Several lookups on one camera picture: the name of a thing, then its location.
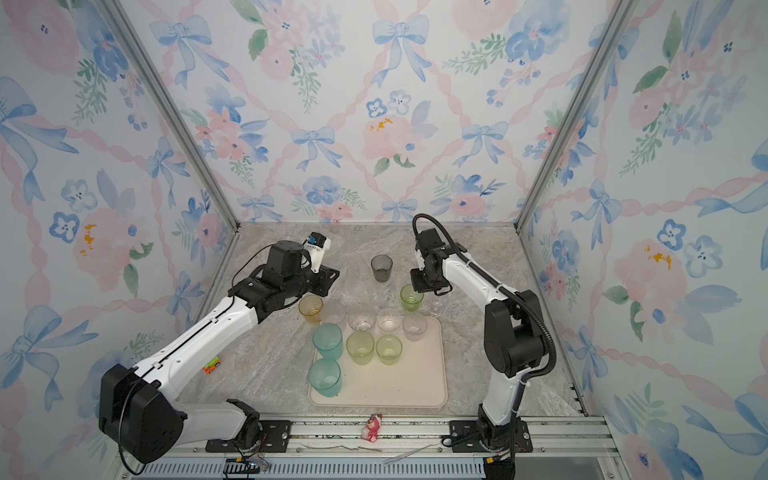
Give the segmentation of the bright green cup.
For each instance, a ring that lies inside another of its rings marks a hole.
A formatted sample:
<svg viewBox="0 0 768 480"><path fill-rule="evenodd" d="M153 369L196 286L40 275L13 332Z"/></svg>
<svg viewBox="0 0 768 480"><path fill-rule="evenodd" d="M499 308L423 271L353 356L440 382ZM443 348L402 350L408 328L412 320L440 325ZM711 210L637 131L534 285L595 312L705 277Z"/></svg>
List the bright green cup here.
<svg viewBox="0 0 768 480"><path fill-rule="evenodd" d="M406 284L400 290L400 299L406 312L416 312L423 302L424 294L417 292L411 284Z"/></svg>

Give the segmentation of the yellow amber cup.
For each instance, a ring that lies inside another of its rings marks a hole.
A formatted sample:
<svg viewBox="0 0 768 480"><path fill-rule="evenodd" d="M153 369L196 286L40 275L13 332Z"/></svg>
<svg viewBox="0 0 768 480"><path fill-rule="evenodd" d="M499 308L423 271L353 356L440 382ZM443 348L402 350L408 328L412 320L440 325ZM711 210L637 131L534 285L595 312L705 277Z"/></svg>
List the yellow amber cup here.
<svg viewBox="0 0 768 480"><path fill-rule="evenodd" d="M311 325L322 323L323 299L314 294L305 295L298 304L298 310L304 320Z"/></svg>

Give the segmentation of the clear textured cup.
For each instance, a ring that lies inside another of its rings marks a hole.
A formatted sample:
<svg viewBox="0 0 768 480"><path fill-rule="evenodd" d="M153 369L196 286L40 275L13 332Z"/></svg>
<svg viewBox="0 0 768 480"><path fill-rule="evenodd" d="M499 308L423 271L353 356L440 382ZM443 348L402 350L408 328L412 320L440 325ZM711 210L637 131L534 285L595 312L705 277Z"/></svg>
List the clear textured cup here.
<svg viewBox="0 0 768 480"><path fill-rule="evenodd" d="M324 323L342 326L347 321L347 309L341 301L329 300L323 305L321 319Z"/></svg>
<svg viewBox="0 0 768 480"><path fill-rule="evenodd" d="M428 329L428 325L427 318L418 312L405 315L402 321L404 335L411 342L421 340Z"/></svg>

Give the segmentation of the smoky grey cup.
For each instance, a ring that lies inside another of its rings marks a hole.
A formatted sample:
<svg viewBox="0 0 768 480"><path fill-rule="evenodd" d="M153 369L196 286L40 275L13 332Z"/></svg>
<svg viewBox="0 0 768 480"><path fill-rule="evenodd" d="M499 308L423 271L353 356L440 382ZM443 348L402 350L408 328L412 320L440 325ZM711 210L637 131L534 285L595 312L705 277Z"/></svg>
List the smoky grey cup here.
<svg viewBox="0 0 768 480"><path fill-rule="evenodd" d="M385 254L375 255L370 262L374 279L377 282L385 283L390 279L393 260Z"/></svg>

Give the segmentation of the teal cup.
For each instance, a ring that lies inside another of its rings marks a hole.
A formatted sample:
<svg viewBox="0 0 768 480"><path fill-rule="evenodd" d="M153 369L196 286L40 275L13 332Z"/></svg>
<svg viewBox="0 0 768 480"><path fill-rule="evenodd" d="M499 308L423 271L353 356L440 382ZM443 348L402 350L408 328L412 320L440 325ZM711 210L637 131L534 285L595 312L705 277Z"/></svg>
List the teal cup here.
<svg viewBox="0 0 768 480"><path fill-rule="evenodd" d="M342 387L342 370L339 363L330 358L320 358L308 371L310 386L324 397L334 397Z"/></svg>
<svg viewBox="0 0 768 480"><path fill-rule="evenodd" d="M337 324L323 323L312 335L312 343L323 358L339 360L344 351L344 337Z"/></svg>

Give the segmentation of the clear smooth cup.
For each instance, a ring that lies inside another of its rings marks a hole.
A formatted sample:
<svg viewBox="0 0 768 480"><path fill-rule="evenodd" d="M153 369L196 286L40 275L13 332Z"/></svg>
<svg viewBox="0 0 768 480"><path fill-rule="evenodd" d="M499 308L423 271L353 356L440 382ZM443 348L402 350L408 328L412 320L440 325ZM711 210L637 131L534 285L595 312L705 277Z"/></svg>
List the clear smooth cup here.
<svg viewBox="0 0 768 480"><path fill-rule="evenodd" d="M352 305L347 308L347 321L354 332L370 331L376 325L376 311L370 305Z"/></svg>

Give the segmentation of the light green textured cup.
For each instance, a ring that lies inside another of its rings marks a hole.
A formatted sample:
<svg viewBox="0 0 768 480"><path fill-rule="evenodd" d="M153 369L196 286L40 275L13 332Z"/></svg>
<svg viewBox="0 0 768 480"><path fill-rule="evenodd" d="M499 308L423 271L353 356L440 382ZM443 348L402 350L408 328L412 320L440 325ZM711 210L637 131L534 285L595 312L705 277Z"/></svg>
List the light green textured cup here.
<svg viewBox="0 0 768 480"><path fill-rule="evenodd" d="M369 364L375 350L373 335L368 331L354 331L346 340L346 350L355 364Z"/></svg>
<svg viewBox="0 0 768 480"><path fill-rule="evenodd" d="M402 355L402 341L392 334L383 335L376 341L375 351L383 364L394 365L400 360Z"/></svg>

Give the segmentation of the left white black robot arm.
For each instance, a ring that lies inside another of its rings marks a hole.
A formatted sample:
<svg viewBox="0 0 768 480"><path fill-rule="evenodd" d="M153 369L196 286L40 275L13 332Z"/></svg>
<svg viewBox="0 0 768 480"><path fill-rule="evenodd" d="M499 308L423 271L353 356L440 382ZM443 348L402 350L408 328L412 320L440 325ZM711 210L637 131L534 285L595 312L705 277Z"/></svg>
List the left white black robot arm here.
<svg viewBox="0 0 768 480"><path fill-rule="evenodd" d="M220 440L245 452L263 437L259 412L238 399L220 404L183 405L187 383L230 343L271 314L305 295L328 295L339 271L324 265L331 239L311 233L303 242L280 240L266 246L268 258L198 323L132 367L117 364L101 378L98 426L120 457L152 463L174 447Z"/></svg>

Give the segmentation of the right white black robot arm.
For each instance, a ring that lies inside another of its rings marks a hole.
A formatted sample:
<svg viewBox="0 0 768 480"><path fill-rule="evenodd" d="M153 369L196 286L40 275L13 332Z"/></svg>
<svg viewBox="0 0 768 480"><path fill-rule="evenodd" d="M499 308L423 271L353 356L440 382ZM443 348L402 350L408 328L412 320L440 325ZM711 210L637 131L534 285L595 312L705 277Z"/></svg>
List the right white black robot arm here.
<svg viewBox="0 0 768 480"><path fill-rule="evenodd" d="M414 290L440 296L458 288L483 314L483 349L492 374L478 409L477 438L488 451L511 451L529 380L548 374L556 363L556 348L538 298L497 280L435 228L415 234L415 256Z"/></svg>

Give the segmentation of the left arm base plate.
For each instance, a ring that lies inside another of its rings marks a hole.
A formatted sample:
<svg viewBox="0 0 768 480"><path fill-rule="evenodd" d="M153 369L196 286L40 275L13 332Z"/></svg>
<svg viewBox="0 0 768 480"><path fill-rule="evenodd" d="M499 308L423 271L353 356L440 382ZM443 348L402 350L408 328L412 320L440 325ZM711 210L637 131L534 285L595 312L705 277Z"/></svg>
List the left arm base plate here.
<svg viewBox="0 0 768 480"><path fill-rule="evenodd" d="M291 436L292 422L289 420L262 420L260 436L256 443L246 449L238 448L233 441L209 440L206 453L285 453Z"/></svg>

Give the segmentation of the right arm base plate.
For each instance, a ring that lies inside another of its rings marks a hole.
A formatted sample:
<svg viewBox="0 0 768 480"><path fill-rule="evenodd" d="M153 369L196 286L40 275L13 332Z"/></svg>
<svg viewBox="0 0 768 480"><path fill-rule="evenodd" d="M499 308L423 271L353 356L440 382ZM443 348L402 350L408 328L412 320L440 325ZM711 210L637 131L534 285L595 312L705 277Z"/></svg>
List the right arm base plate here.
<svg viewBox="0 0 768 480"><path fill-rule="evenodd" d="M443 447L453 453L513 454L531 453L533 444L527 424L523 420L496 426L481 420L453 420L449 422L449 434L441 439Z"/></svg>

